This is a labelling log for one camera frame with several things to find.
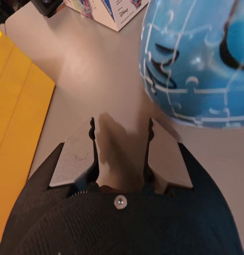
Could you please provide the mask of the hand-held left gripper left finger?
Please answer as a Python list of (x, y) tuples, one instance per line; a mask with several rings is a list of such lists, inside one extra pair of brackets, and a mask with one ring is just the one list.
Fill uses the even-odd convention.
[(91, 117), (64, 142), (49, 186), (74, 184), (76, 187), (88, 187), (98, 177), (95, 121)]

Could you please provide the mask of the yellow plastic bin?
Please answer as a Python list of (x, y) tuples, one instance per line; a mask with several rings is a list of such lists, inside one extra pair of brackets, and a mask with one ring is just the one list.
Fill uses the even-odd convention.
[(0, 241), (28, 179), (54, 87), (0, 30)]

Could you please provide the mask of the blue cartoon puzzle ball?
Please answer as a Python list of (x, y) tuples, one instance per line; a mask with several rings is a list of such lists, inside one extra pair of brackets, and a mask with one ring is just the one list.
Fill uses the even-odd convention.
[(150, 99), (172, 120), (244, 127), (244, 1), (150, 1), (139, 71)]

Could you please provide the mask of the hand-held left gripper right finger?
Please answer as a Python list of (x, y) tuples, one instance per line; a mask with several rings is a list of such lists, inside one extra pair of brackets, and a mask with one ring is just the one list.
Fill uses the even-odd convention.
[(177, 140), (154, 118), (149, 119), (143, 177), (155, 192), (165, 192), (169, 186), (193, 188)]

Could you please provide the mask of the black electronic device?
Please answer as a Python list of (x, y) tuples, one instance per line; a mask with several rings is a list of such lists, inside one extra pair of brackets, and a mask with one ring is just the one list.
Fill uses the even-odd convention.
[(50, 18), (54, 15), (57, 8), (63, 4), (63, 0), (30, 0), (31, 3), (36, 7), (38, 12)]

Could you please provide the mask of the printed cardboard puzzle box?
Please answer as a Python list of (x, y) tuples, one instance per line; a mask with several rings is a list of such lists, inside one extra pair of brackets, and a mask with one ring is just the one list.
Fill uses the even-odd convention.
[(66, 6), (119, 32), (149, 0), (64, 0)]

